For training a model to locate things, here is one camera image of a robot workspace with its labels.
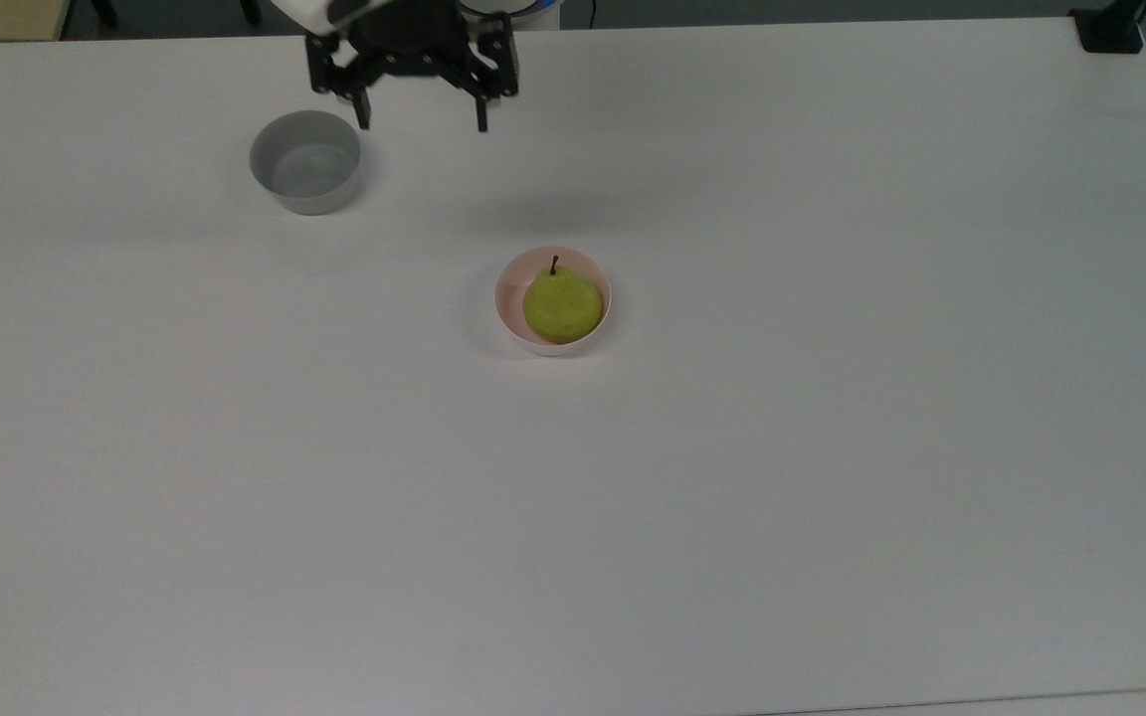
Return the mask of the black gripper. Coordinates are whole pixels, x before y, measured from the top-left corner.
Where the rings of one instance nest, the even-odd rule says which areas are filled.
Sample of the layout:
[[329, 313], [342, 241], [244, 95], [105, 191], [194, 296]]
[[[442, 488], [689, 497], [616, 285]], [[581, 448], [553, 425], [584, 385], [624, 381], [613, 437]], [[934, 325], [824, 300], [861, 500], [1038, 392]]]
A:
[[[344, 45], [355, 55], [342, 65]], [[359, 1], [347, 32], [305, 36], [312, 89], [353, 108], [359, 129], [370, 129], [369, 91], [380, 76], [437, 76], [474, 102], [477, 129], [489, 129], [489, 108], [518, 95], [519, 60], [508, 14], [463, 15], [458, 1]]]

